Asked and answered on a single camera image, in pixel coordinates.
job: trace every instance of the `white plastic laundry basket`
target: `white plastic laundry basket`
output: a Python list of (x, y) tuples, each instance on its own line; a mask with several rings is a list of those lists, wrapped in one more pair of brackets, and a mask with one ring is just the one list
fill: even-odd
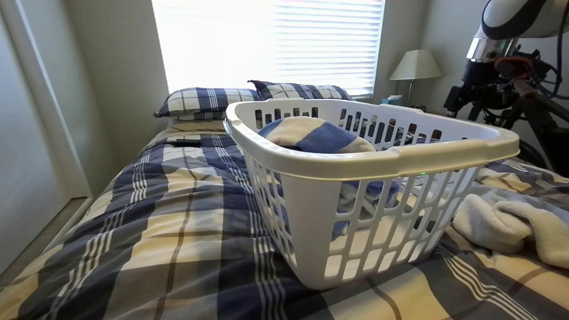
[[(257, 133), (282, 117), (323, 117), (378, 151), (307, 153)], [(319, 289), (428, 257), (477, 167), (518, 154), (518, 135), (502, 128), (342, 99), (234, 103), (225, 124), (273, 240)]]

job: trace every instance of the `lamp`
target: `lamp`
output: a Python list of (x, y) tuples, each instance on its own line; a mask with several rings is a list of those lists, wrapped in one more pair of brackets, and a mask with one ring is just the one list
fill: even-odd
[(440, 64), (435, 60), (429, 49), (412, 49), (406, 51), (404, 58), (396, 67), (390, 80), (410, 81), (408, 101), (413, 96), (413, 83), (422, 78), (442, 76)]

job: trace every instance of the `window blinds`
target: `window blinds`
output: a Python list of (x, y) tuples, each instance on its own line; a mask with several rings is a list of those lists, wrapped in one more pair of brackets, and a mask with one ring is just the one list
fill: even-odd
[(172, 90), (248, 80), (374, 90), (385, 0), (154, 0)]

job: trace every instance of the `lampshade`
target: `lampshade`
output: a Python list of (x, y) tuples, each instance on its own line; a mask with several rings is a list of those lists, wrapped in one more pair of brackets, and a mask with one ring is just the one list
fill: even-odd
[(392, 74), (392, 80), (419, 80), (442, 76), (440, 64), (435, 60), (429, 49), (406, 51)]

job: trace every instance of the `plaid comforter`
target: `plaid comforter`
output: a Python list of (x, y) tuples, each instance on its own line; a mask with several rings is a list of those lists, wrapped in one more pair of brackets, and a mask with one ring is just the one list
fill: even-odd
[[(569, 318), (566, 270), (476, 249), (454, 229), (428, 261), (308, 289), (269, 238), (244, 167), (227, 135), (156, 140), (3, 288), (0, 318)], [(536, 174), (499, 169), (484, 181), (568, 199), (568, 185), (543, 176), (538, 190)]]

